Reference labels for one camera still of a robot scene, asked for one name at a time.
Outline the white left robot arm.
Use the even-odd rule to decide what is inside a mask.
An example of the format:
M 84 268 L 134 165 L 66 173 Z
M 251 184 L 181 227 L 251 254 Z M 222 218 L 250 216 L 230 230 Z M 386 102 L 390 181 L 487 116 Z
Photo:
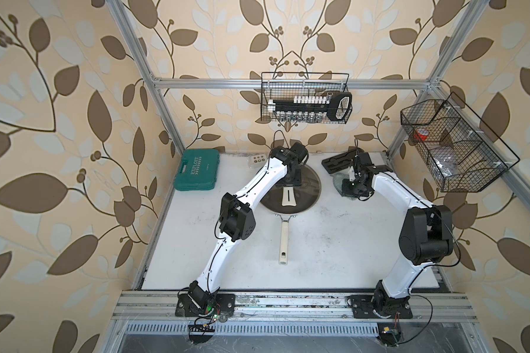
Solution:
M 216 293 L 222 267 L 236 246 L 253 233 L 256 228 L 253 210 L 266 194 L 279 186 L 282 190 L 281 206 L 297 206 L 294 189 L 302 185 L 301 169 L 308 158 L 309 152 L 301 143 L 297 142 L 290 148 L 275 147 L 269 153 L 265 165 L 244 188 L 222 197 L 219 218 L 214 228 L 216 246 L 206 267 L 187 291 L 187 297 L 198 316 L 218 311 Z

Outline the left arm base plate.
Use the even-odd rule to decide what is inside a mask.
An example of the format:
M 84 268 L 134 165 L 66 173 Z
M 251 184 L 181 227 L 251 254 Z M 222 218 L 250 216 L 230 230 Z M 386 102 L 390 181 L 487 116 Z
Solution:
M 190 293 L 178 295 L 178 303 L 175 309 L 175 316 L 187 318 L 208 318 L 218 316 L 219 319 L 230 318 L 236 306 L 236 296 L 234 294 L 203 295 L 198 302 L 191 298 Z

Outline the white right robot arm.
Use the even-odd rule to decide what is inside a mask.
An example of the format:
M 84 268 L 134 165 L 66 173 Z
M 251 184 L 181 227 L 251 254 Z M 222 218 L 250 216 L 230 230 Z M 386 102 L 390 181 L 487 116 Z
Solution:
M 346 197 L 366 201 L 378 194 L 404 216 L 398 238 L 401 256 L 390 273 L 378 282 L 372 298 L 374 313 L 386 318 L 407 306 L 412 285 L 426 269 L 452 254 L 451 210 L 422 198 L 391 169 L 377 164 L 374 154 L 357 152 L 348 175 L 342 181 Z

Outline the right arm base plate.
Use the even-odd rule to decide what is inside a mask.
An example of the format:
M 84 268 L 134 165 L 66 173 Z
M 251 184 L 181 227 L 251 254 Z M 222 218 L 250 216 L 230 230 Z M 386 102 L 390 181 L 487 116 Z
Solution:
M 352 295 L 347 298 L 355 319 L 412 319 L 410 297 L 400 299 L 383 295 Z

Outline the glass pot lid cream handle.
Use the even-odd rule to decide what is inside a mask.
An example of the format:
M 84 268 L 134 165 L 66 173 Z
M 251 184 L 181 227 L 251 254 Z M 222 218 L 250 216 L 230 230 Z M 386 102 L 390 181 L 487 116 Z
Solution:
M 273 213 L 294 215 L 313 207 L 319 200 L 322 186 L 317 173 L 309 166 L 301 169 L 299 186 L 274 185 L 261 200 Z

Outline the green waffle cloth checkered trim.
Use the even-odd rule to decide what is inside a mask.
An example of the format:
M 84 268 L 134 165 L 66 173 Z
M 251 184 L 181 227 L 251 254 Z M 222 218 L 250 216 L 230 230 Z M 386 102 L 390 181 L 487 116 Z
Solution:
M 346 173 L 335 173 L 332 176 L 334 188 L 336 188 L 337 192 L 341 194 L 342 192 L 342 185 L 345 180 L 349 180 L 349 175 Z

